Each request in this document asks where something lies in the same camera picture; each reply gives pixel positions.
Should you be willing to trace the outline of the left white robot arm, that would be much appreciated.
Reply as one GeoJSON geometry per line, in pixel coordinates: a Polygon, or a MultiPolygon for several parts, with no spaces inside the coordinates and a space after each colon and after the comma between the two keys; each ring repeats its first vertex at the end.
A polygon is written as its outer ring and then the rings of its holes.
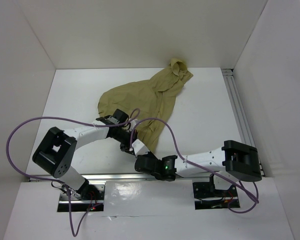
{"type": "Polygon", "coordinates": [[[98,190],[71,166],[75,151],[92,142],[112,138],[120,143],[121,151],[133,155],[130,137],[135,140],[138,133],[132,130],[136,122],[128,120],[126,113],[116,109],[112,115],[94,120],[91,126],[67,130],[52,127],[35,150],[32,161],[65,183],[76,199],[86,199],[90,193],[97,193],[98,190]]]}

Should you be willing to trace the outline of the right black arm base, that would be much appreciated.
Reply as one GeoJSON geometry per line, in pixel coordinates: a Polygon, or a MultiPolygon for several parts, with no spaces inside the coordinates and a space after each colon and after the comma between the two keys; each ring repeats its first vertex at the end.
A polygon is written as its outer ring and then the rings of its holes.
{"type": "Polygon", "coordinates": [[[228,201],[238,197],[237,189],[230,186],[226,190],[217,189],[212,176],[208,181],[194,181],[193,195],[194,198],[201,201],[228,201]]]}

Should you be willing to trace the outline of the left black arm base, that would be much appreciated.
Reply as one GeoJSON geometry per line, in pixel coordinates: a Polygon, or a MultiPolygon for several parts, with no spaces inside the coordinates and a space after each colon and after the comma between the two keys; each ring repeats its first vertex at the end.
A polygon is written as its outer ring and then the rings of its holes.
{"type": "MultiPolygon", "coordinates": [[[[68,192],[65,185],[62,184],[54,185],[53,181],[50,183],[50,185],[53,188],[60,190],[68,198],[68,192]]],[[[90,184],[82,193],[78,193],[69,187],[69,192],[70,192],[71,199],[73,200],[99,201],[104,199],[104,187],[101,185],[90,184]]]]}

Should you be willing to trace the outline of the olive yellow jacket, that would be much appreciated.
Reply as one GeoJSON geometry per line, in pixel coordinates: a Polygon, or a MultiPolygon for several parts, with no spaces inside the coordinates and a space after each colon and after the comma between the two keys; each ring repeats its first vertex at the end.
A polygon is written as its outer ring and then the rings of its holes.
{"type": "Polygon", "coordinates": [[[167,122],[177,96],[192,77],[183,60],[172,58],[166,68],[150,79],[130,82],[104,92],[97,105],[98,114],[105,117],[119,109],[130,115],[138,108],[139,120],[158,118],[167,122]]]}

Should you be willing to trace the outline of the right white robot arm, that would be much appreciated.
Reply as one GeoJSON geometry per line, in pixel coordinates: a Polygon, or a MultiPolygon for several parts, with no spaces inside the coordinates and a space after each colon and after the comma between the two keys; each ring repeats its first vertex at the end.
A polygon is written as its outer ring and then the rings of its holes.
{"type": "Polygon", "coordinates": [[[158,159],[140,140],[132,143],[136,156],[134,168],[159,181],[172,182],[177,177],[190,178],[202,173],[212,174],[208,190],[213,196],[220,196],[231,185],[239,181],[259,182],[262,174],[258,150],[234,140],[227,140],[224,146],[204,153],[185,156],[170,155],[158,159]]]}

